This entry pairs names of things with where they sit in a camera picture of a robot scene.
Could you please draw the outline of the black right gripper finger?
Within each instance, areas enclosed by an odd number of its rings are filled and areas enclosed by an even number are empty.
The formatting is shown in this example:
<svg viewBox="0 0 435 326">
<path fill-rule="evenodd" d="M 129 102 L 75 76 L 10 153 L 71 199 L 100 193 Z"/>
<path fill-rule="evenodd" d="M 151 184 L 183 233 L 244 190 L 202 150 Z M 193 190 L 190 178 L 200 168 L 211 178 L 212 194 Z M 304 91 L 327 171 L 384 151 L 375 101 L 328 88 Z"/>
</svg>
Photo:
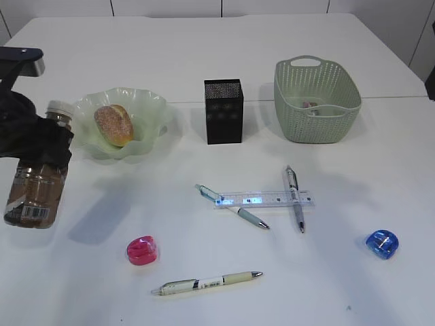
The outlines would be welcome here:
<svg viewBox="0 0 435 326">
<path fill-rule="evenodd" d="M 435 101 L 435 67 L 425 81 L 425 89 L 430 100 Z"/>
</svg>

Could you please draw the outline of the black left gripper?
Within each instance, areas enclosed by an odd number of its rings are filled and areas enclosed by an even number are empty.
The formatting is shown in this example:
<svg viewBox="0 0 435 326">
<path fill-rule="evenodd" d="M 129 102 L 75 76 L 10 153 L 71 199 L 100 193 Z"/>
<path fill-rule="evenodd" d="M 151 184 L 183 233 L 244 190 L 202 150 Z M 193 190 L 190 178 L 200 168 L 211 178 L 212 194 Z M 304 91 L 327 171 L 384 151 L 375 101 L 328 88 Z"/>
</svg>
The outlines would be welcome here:
<svg viewBox="0 0 435 326">
<path fill-rule="evenodd" d="M 41 164 L 66 168 L 74 134 L 70 117 L 40 118 L 32 101 L 1 81 L 1 157 L 36 158 Z"/>
</svg>

